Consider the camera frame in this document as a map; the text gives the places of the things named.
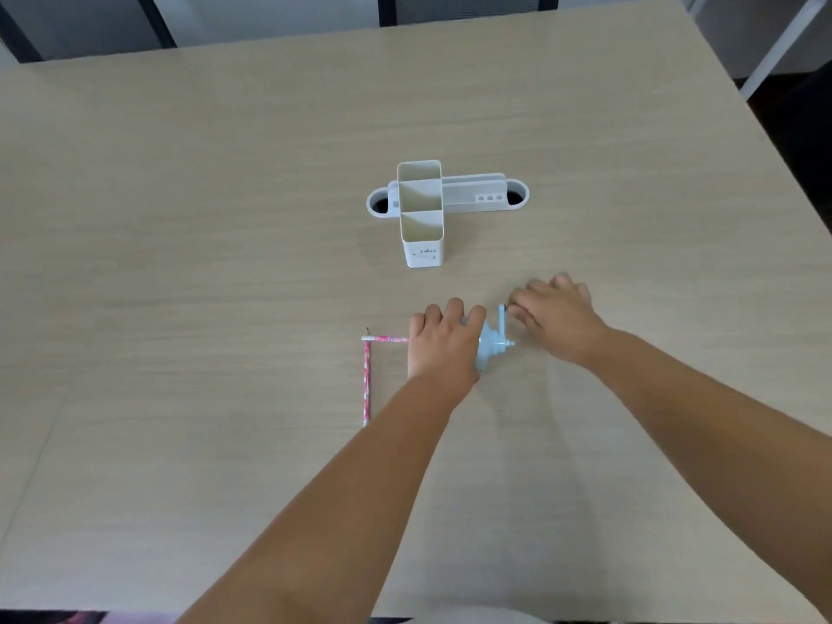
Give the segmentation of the person's right hand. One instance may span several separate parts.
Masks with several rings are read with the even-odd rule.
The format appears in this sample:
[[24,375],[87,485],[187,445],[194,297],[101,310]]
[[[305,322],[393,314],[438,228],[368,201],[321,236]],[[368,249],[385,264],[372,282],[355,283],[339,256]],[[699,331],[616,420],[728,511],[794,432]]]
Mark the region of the person's right hand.
[[592,306],[592,316],[566,320],[518,320],[532,339],[552,356],[588,368],[605,343],[611,328]]

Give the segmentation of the person's left hand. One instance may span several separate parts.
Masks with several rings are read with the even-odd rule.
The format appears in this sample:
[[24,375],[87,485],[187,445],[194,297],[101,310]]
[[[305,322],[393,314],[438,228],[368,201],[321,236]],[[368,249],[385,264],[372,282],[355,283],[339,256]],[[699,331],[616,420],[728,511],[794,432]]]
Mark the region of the person's left hand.
[[475,368],[482,328],[410,328],[408,379],[463,400],[479,380]]

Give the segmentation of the light blue crank pencil sharpener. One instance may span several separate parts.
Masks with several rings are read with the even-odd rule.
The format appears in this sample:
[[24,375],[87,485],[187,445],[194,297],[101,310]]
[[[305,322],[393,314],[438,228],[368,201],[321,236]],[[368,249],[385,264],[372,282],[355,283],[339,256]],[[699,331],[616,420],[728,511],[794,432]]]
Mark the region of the light blue crank pencil sharpener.
[[507,335],[506,317],[506,304],[501,304],[497,307],[497,328],[492,328],[488,322],[482,327],[475,358],[475,368],[479,373],[486,371],[492,358],[505,354],[515,346],[515,342]]

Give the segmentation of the person's left forearm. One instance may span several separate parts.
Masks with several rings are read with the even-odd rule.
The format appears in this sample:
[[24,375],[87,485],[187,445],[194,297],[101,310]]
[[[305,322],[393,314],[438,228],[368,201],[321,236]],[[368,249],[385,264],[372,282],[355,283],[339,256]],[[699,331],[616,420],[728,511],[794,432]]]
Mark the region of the person's left forearm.
[[411,377],[175,624],[367,624],[473,369]]

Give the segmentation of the person's right forearm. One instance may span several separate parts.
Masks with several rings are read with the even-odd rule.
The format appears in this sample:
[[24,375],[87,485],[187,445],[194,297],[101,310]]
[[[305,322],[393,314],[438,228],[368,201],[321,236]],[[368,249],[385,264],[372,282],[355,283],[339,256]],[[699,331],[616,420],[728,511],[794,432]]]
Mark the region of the person's right forearm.
[[832,437],[620,330],[581,364],[695,494],[832,624]]

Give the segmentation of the white divided pen holder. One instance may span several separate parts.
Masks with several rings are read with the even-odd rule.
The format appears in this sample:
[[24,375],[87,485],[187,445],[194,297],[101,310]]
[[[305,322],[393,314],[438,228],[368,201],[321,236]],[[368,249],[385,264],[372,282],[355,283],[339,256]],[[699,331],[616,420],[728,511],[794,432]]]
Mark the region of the white divided pen holder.
[[411,269],[439,267],[444,257],[442,166],[437,159],[397,167],[400,237]]

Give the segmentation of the person's white garment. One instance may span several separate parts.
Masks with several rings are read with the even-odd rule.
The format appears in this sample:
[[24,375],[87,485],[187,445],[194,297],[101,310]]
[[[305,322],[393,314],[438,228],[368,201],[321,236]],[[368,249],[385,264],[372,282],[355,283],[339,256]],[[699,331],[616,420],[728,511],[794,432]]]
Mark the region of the person's white garment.
[[554,624],[522,611],[483,606],[434,608],[416,617],[371,617],[368,624]]

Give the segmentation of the white metal table leg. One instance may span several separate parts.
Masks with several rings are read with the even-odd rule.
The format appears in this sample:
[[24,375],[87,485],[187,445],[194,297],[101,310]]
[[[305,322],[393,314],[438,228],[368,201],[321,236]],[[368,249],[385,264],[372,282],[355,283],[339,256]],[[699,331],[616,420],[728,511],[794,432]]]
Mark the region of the white metal table leg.
[[828,2],[829,0],[806,0],[741,86],[740,96],[744,101],[747,102],[761,87],[770,73],[774,71],[776,65],[806,31]]

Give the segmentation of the person's pink patterned garment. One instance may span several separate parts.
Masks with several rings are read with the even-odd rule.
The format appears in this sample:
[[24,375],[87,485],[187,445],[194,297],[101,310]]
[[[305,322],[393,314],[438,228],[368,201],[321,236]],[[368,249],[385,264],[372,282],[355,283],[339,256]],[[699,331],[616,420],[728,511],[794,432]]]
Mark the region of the person's pink patterned garment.
[[174,624],[179,617],[161,612],[0,609],[0,624]]

